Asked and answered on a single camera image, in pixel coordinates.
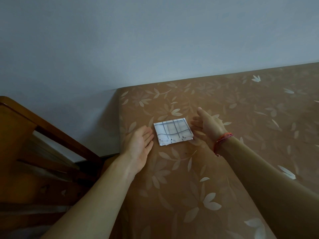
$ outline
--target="person's left arm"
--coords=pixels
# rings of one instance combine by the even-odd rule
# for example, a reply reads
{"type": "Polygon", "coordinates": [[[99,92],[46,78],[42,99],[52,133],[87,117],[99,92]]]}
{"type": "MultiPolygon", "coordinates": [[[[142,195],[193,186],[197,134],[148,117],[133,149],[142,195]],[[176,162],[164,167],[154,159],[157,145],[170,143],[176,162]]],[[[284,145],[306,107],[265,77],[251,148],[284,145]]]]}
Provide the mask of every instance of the person's left arm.
{"type": "Polygon", "coordinates": [[[124,152],[42,238],[108,238],[131,182],[146,163],[153,137],[146,126],[130,134],[124,152]]]}

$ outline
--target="white wall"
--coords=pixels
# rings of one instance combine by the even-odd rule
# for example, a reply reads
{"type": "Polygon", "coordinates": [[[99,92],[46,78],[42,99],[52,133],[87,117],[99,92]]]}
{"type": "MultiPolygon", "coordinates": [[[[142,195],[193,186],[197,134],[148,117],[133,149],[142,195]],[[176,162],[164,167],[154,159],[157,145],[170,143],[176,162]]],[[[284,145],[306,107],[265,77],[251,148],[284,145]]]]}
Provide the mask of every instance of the white wall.
{"type": "Polygon", "coordinates": [[[0,0],[0,94],[98,155],[112,154],[115,89],[317,62],[318,7],[319,0],[0,0]]]}

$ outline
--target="person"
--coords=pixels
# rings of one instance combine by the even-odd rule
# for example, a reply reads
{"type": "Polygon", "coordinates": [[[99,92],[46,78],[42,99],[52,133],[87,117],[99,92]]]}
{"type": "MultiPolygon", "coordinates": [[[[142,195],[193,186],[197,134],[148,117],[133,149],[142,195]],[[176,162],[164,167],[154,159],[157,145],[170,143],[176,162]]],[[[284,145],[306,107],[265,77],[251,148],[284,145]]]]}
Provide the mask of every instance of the person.
{"type": "MultiPolygon", "coordinates": [[[[227,131],[221,120],[200,107],[197,114],[191,129],[214,150],[227,131]]],[[[153,137],[146,126],[128,135],[121,155],[42,238],[108,238],[134,176],[146,164],[153,137]]],[[[226,159],[277,238],[319,238],[316,193],[283,175],[233,136],[215,152],[226,159]]]]}

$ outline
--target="checkered cloth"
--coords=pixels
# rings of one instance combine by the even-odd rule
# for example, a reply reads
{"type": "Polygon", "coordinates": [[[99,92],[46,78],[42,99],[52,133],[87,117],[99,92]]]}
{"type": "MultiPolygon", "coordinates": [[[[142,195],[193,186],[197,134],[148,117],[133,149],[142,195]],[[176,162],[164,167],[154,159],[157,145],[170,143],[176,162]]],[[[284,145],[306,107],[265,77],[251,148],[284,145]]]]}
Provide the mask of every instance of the checkered cloth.
{"type": "Polygon", "coordinates": [[[154,123],[160,146],[193,139],[185,118],[154,123]]]}

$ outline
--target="bracelet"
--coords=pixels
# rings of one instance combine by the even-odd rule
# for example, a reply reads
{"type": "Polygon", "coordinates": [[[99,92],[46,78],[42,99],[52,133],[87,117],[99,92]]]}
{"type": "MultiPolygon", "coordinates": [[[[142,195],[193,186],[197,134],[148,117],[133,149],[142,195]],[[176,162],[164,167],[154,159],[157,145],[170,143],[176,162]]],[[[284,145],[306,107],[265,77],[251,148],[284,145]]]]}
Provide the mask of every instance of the bracelet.
{"type": "Polygon", "coordinates": [[[233,137],[234,135],[231,132],[226,132],[224,135],[221,135],[214,144],[213,152],[217,157],[221,155],[216,153],[216,149],[229,137],[233,137]]]}

